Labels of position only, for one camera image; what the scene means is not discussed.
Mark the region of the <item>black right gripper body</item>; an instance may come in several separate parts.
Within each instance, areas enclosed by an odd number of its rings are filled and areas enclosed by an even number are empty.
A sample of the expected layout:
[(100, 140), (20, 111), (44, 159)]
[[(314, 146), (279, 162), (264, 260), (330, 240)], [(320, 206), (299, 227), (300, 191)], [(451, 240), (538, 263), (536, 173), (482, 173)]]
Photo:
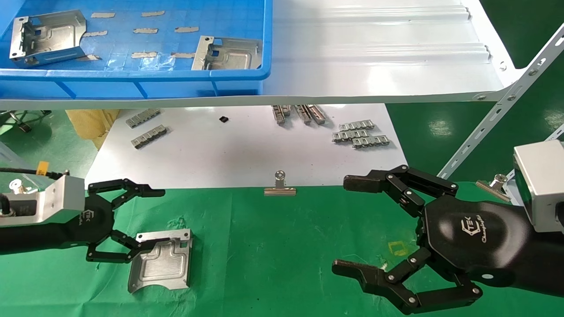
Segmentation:
[(519, 287), (519, 259), (533, 234), (523, 208), (443, 196), (427, 204), (422, 227), (428, 264), (441, 277), (465, 274), (492, 287)]

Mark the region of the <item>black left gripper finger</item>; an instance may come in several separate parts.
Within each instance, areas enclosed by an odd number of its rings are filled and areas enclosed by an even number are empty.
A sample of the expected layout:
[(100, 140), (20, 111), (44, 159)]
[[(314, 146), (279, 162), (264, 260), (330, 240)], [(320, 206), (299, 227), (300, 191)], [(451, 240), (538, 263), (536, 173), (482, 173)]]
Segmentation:
[(112, 230), (109, 237), (129, 249), (128, 253), (117, 253), (111, 251), (97, 251), (100, 243), (89, 243), (87, 246), (86, 261), (89, 262), (105, 262), (105, 263), (130, 263), (139, 254), (146, 254), (153, 251), (159, 243), (169, 242), (169, 237), (152, 239), (147, 241), (136, 241), (134, 238), (127, 236), (119, 230)]
[(118, 190), (123, 190), (124, 193), (111, 201), (111, 208), (113, 210), (123, 206), (123, 204), (135, 197), (163, 197), (166, 194), (165, 189), (153, 189), (148, 184), (137, 184), (127, 178), (96, 182), (87, 186), (89, 195)]

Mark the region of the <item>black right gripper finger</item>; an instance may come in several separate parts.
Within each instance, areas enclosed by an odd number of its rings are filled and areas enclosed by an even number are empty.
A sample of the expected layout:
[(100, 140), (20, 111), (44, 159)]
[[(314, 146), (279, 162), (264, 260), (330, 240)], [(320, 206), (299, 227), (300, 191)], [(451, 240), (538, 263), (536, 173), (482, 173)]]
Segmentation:
[(414, 293), (403, 283), (422, 269), (432, 253), (421, 247), (389, 272), (374, 265), (336, 259), (332, 272), (358, 281), (364, 293), (386, 298), (404, 315), (466, 307), (482, 296), (482, 290), (466, 274), (454, 274), (455, 287)]
[(391, 170), (371, 170), (368, 175), (346, 175), (344, 189), (352, 192), (386, 193), (413, 218), (425, 213), (425, 201), (416, 193), (439, 198), (455, 196), (458, 185), (407, 165)]

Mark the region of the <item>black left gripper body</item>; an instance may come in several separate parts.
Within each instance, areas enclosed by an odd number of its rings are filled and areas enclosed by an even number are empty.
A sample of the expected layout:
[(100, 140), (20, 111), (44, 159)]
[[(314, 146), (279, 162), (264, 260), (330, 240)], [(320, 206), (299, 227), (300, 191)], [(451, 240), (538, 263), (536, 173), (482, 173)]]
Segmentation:
[(87, 243), (101, 243), (113, 230), (114, 211), (111, 203), (99, 195), (87, 196), (81, 214), (81, 237)]

